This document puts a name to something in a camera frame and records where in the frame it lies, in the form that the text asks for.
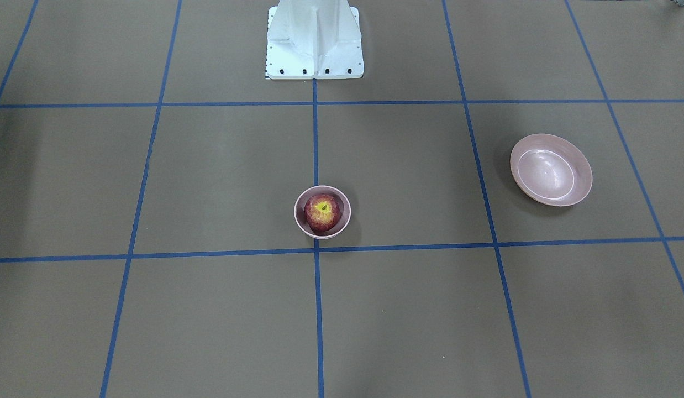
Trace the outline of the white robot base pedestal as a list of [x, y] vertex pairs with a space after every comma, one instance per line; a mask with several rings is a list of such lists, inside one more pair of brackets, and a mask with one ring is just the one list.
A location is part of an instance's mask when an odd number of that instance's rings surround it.
[[268, 9], [265, 76], [357, 79], [365, 74], [360, 13], [347, 1], [280, 1]]

